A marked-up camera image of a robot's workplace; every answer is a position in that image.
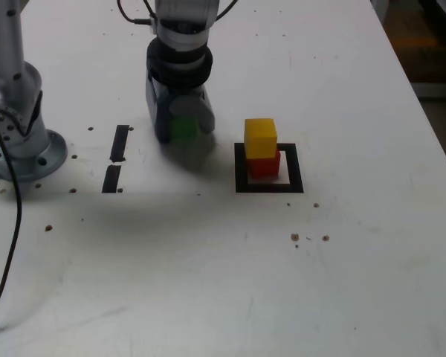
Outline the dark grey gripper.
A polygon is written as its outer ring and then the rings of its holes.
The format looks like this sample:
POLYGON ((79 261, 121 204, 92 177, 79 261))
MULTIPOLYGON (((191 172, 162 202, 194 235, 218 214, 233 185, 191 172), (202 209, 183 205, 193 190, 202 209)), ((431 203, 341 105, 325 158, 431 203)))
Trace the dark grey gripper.
POLYGON ((207 67, 183 70, 148 65, 147 76, 153 94, 146 92, 146 102, 155 136, 161 144, 171 141, 172 115, 195 121, 203 133, 215 130, 212 106, 202 97, 208 79, 207 67))

